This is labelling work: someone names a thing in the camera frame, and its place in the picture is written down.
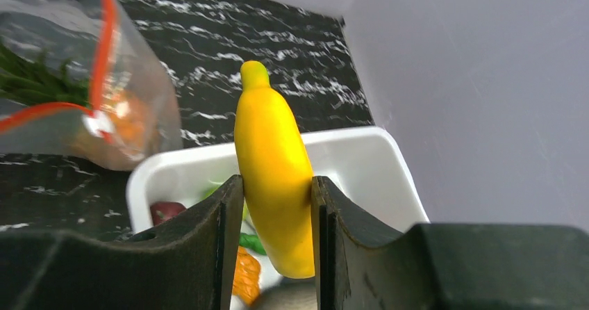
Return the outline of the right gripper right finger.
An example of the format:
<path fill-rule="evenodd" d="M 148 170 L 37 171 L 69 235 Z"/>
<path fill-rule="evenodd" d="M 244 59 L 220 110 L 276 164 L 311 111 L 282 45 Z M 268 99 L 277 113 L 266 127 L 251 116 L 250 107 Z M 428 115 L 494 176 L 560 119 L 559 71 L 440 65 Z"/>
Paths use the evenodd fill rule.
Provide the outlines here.
<path fill-rule="evenodd" d="M 587 309 L 588 235 L 556 225 L 417 223 L 400 232 L 312 184 L 320 309 Z"/>

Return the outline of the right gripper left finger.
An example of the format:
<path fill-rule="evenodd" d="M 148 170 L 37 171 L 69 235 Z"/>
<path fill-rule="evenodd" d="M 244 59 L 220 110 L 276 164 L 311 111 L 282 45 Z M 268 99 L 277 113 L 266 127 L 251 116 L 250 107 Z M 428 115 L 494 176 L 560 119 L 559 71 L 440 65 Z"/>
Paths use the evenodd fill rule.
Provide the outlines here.
<path fill-rule="evenodd" d="M 228 309 L 242 178 L 124 242 L 70 230 L 1 234 L 2 309 Z"/>

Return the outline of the white plastic bin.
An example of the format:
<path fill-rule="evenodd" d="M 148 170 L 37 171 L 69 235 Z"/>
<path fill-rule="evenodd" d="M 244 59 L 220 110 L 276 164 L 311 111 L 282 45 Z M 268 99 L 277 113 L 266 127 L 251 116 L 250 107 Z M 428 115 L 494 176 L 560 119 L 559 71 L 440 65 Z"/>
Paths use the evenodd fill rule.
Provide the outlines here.
<path fill-rule="evenodd" d="M 302 136 L 317 176 L 328 177 L 353 203 L 400 232 L 428 218 L 413 180 L 392 137 L 378 127 L 341 129 Z M 231 143 L 159 154 L 131 175 L 127 196 L 135 231 L 152 226 L 147 206 L 157 199 L 194 204 L 206 190 L 238 171 Z M 259 256 L 261 293 L 283 284 L 314 284 L 312 279 L 282 277 L 266 256 Z"/>

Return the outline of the yellow toy banana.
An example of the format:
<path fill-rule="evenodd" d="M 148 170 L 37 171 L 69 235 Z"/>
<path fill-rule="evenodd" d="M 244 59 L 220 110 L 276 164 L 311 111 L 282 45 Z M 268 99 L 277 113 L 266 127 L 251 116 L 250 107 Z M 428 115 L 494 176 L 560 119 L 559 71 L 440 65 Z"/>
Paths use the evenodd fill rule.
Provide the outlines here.
<path fill-rule="evenodd" d="M 274 268 L 291 279 L 315 276 L 311 225 L 313 168 L 294 114 L 266 67 L 240 68 L 234 141 L 244 197 Z"/>

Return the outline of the clear zip bag orange zipper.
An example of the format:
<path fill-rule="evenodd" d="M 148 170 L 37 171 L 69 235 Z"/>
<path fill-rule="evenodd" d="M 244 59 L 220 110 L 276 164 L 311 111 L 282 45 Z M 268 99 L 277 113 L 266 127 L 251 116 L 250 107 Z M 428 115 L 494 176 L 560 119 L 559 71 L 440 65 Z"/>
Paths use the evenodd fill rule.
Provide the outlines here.
<path fill-rule="evenodd" d="M 118 0 L 1 0 L 2 154 L 110 170 L 182 147 L 174 86 Z"/>

